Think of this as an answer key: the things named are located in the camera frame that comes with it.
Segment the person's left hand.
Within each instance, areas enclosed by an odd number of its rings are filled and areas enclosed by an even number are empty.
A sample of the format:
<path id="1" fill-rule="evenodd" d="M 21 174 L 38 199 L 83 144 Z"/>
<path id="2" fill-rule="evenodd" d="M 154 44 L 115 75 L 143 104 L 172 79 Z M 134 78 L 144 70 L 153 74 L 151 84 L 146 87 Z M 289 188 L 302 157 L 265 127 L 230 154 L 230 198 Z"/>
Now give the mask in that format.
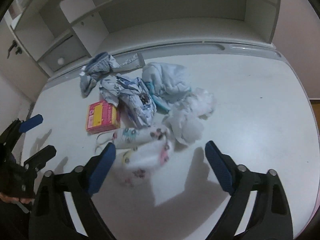
<path id="1" fill-rule="evenodd" d="M 1 201 L 5 202 L 5 203 L 20 202 L 22 204 L 29 204 L 32 201 L 32 199 L 30 199 L 30 198 L 10 197 L 10 196 L 3 194 L 2 192 L 0 193 L 0 199 L 1 199 Z"/>

